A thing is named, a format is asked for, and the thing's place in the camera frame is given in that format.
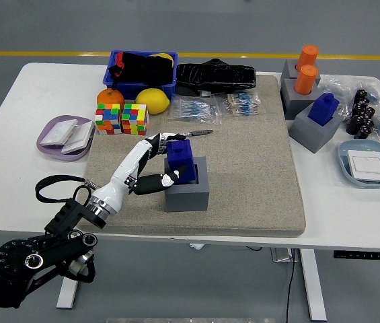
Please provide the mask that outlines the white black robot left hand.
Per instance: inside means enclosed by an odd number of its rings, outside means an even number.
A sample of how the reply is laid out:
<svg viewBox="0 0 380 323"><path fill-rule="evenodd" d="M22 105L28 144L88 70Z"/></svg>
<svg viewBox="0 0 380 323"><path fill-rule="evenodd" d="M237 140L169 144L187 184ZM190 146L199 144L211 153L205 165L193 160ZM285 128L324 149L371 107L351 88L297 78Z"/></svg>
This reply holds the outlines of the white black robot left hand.
<svg viewBox="0 0 380 323"><path fill-rule="evenodd" d="M124 197L132 192L144 195L167 190L180 179L186 166L165 174L140 176L140 173L150 159L167 152L169 142L185 138L178 133L159 133L139 141L118 166L109 183L92 193L87 208L106 219L119 212Z"/></svg>

